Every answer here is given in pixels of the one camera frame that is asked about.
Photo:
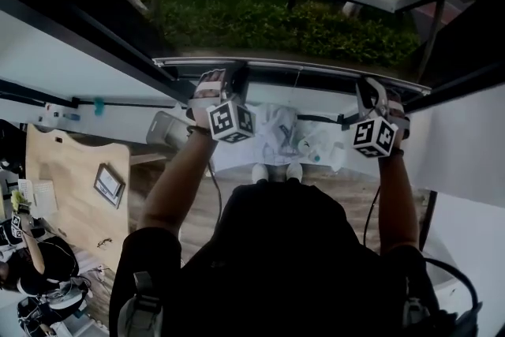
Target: green shrub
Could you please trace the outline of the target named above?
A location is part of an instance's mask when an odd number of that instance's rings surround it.
[[[417,35],[382,21],[348,18],[307,1],[289,11],[270,2],[163,0],[164,35],[175,47],[289,51],[364,65],[394,66],[418,45]]]

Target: wooden board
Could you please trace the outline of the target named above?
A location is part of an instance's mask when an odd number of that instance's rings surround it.
[[[6,217],[6,206],[4,205],[2,187],[0,187],[0,221],[7,219]]]
[[[123,144],[92,147],[67,133],[41,133],[28,126],[26,178],[52,180],[58,212],[44,218],[68,243],[89,251],[116,271],[122,243],[128,236],[130,152]],[[101,163],[107,163],[125,183],[116,209],[93,188]],[[111,239],[99,247],[99,244]]]

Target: wooden floor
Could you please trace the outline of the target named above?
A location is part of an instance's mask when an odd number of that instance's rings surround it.
[[[133,231],[145,197],[161,175],[164,162],[145,163],[132,167],[130,175],[129,217]],[[234,188],[251,183],[251,166],[239,167],[217,173],[216,180],[226,204]],[[282,181],[286,167],[269,167],[271,181]],[[373,197],[379,186],[378,180],[351,170],[341,169],[337,174],[329,167],[304,166],[303,183],[315,185],[338,201],[346,210],[347,219],[358,239],[363,238],[365,221]],[[187,262],[212,236],[219,211],[217,191],[210,177],[204,177],[198,189],[195,202],[181,228],[182,259]],[[424,218],[429,191],[414,190],[417,215],[420,222]],[[367,246],[378,251],[379,233],[377,224],[378,206],[374,209],[367,232]],[[95,297],[89,301],[88,313],[108,325],[109,293],[114,281],[114,273],[106,274],[105,287],[95,285]]]

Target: paper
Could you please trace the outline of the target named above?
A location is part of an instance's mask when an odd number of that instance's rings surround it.
[[[115,197],[121,184],[110,175],[106,167],[104,167],[100,172],[99,180],[102,183],[102,185],[107,189],[107,192],[113,197]]]
[[[43,218],[58,211],[54,185],[51,180],[31,182],[20,179],[17,181],[17,188],[23,197],[30,202],[30,215],[34,218]]]
[[[115,196],[113,196],[109,190],[99,181],[95,183],[95,188],[104,196],[106,197],[115,207],[119,205],[119,196],[120,193],[117,193]]]

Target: fiducial marker cube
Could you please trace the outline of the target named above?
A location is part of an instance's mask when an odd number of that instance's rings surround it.
[[[385,157],[391,154],[398,127],[378,117],[353,125],[353,148],[365,157]]]
[[[211,123],[212,139],[231,144],[254,137],[256,116],[233,100],[207,109]]]

